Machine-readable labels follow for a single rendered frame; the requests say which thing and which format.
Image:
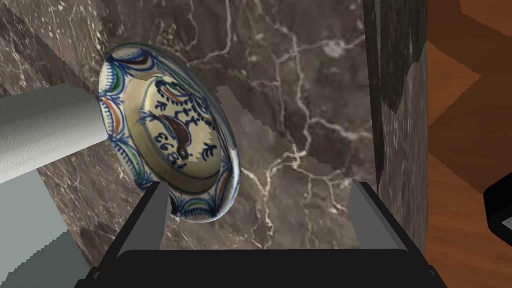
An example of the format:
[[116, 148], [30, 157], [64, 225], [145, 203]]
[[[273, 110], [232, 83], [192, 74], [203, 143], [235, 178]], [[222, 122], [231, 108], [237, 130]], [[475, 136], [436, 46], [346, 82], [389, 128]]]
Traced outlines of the painted ceramic plate with bird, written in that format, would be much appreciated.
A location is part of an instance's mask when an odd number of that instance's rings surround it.
[[240, 187], [237, 141], [216, 98], [183, 64], [153, 45], [116, 46], [97, 94], [107, 136], [138, 188], [166, 183], [171, 215], [187, 222], [227, 213]]

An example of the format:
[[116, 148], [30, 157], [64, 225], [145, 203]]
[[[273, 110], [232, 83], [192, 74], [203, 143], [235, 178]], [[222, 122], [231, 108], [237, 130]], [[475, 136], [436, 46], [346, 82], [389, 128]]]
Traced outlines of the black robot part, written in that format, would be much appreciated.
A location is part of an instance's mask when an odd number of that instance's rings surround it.
[[483, 193], [489, 230], [512, 247], [512, 172]]

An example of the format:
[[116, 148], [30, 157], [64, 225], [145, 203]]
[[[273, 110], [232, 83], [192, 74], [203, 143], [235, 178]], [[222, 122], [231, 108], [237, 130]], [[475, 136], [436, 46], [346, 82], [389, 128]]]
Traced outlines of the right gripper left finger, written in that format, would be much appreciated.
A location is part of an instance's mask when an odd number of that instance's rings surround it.
[[126, 251], [158, 250], [171, 211], [168, 185], [153, 182], [104, 255], [113, 260]]

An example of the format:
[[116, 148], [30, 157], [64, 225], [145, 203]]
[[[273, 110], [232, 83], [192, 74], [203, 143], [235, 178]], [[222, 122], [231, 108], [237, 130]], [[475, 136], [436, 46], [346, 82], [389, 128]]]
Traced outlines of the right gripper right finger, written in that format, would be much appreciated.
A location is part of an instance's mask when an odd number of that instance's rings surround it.
[[375, 192], [354, 181], [348, 199], [348, 215], [363, 250], [407, 250], [398, 233], [374, 200]]

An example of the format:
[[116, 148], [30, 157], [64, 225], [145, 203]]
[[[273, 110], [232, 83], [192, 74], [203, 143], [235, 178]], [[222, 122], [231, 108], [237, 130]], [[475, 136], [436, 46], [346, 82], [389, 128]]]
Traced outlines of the white paper towel roll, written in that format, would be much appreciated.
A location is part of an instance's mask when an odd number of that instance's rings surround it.
[[0, 184], [108, 138], [98, 100], [57, 85], [0, 98]]

